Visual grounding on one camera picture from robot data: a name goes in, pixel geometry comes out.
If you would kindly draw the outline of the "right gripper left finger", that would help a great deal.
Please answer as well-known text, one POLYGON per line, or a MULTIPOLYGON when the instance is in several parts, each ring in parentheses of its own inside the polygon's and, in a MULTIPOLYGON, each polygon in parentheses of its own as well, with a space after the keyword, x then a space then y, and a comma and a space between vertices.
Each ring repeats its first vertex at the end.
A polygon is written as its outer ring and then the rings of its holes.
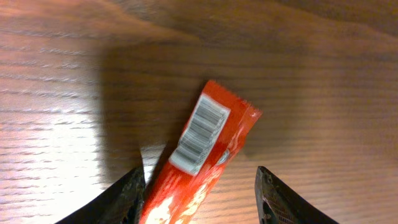
POLYGON ((57 224, 138 224, 145 187, 144 169, 136 167, 57 224))

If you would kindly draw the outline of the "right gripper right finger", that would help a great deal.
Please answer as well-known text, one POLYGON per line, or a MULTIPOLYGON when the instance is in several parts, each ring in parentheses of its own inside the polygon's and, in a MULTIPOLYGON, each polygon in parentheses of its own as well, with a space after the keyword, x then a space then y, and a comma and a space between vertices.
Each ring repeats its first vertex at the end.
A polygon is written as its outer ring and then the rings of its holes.
POLYGON ((257 168, 254 190, 260 224, 337 224, 264 166, 257 168))

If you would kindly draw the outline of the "red coffee stick sachet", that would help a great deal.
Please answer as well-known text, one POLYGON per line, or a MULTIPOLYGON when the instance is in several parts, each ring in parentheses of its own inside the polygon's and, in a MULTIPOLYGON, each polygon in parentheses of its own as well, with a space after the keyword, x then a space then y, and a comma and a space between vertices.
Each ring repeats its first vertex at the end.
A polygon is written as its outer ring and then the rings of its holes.
POLYGON ((208 81, 155 180, 140 223, 189 223, 261 114, 214 80, 208 81))

